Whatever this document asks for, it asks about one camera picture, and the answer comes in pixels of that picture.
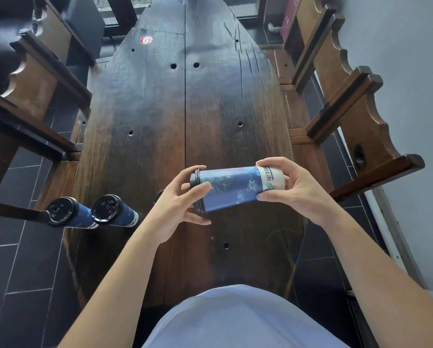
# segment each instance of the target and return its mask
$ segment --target white wall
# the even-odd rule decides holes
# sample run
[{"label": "white wall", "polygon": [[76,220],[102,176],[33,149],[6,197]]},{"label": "white wall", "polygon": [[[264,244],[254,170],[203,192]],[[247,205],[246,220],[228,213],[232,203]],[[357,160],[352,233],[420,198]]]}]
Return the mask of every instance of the white wall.
[{"label": "white wall", "polygon": [[384,79],[377,109],[401,154],[426,168],[384,186],[412,255],[433,290],[433,0],[337,0],[352,68]]}]

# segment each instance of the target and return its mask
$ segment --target pipe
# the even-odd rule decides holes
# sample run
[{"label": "pipe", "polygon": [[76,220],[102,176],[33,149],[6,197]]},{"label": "pipe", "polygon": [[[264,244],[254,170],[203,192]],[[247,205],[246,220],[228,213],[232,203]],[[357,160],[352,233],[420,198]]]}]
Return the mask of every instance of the pipe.
[{"label": "pipe", "polygon": [[273,23],[268,23],[268,30],[271,32],[271,33],[280,33],[281,32],[281,27],[275,27],[274,25],[273,25]]}]

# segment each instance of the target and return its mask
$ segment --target right hand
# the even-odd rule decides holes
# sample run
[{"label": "right hand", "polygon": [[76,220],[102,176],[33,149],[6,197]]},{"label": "right hand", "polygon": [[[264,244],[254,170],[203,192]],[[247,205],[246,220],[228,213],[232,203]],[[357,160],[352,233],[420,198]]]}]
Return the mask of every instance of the right hand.
[{"label": "right hand", "polygon": [[269,190],[257,195],[260,201],[284,203],[324,228],[343,209],[303,167],[285,157],[268,157],[257,166],[277,167],[285,177],[285,190]]}]

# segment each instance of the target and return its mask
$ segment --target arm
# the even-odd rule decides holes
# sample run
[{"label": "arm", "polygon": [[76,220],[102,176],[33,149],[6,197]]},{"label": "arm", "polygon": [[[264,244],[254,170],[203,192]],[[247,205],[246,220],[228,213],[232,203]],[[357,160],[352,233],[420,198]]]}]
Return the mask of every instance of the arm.
[{"label": "arm", "polygon": [[381,348],[433,347],[433,298],[393,262],[312,175],[286,158],[259,166],[278,167],[285,191],[259,194],[261,201],[290,205],[328,234],[363,314]]},{"label": "arm", "polygon": [[189,188],[193,166],[165,188],[155,206],[128,240],[117,261],[100,283],[80,316],[69,329],[59,348],[130,348],[149,281],[155,252],[182,221],[209,225],[210,221],[186,210],[211,188],[209,182]]}]

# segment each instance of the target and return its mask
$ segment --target table surface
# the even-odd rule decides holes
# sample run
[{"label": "table surface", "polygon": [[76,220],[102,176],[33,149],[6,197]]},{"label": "table surface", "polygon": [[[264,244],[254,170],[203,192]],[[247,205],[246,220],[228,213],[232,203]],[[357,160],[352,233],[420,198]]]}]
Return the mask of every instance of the table surface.
[{"label": "table surface", "polygon": [[[141,44],[143,36],[152,42]],[[153,0],[93,88],[74,197],[91,205],[118,194],[144,216],[185,167],[292,158],[286,110],[274,69],[222,0]],[[208,218],[206,227],[180,224],[159,247],[145,308],[236,283],[289,297],[304,236],[300,215],[252,202]],[[69,256],[87,298],[131,233],[71,233]]]}]

